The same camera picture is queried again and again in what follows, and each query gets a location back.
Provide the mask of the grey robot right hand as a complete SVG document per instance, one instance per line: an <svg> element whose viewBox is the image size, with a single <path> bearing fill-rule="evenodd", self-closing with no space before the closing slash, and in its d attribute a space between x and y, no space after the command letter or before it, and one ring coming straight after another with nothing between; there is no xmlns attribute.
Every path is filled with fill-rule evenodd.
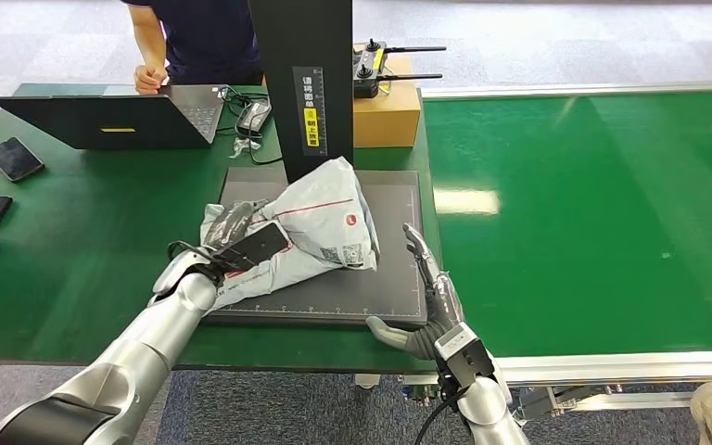
<svg viewBox="0 0 712 445"><path fill-rule="evenodd" d="M435 342L464 320L462 304L449 275L439 267L423 236L408 223L402 225L402 231L423 281L426 322L415 331L390 327L377 316L369 316L365 322L380 342L416 359L434 361Z"/></svg>

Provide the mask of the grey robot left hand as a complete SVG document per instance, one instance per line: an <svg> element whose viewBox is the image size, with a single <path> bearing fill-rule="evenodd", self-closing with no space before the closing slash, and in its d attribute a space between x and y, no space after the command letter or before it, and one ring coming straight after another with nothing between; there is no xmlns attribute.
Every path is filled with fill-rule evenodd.
<svg viewBox="0 0 712 445"><path fill-rule="evenodd" d="M267 199L261 199L236 201L230 207L222 204L207 204L203 223L200 226L201 245L212 250L231 247L246 236L255 212L267 203Z"/></svg>

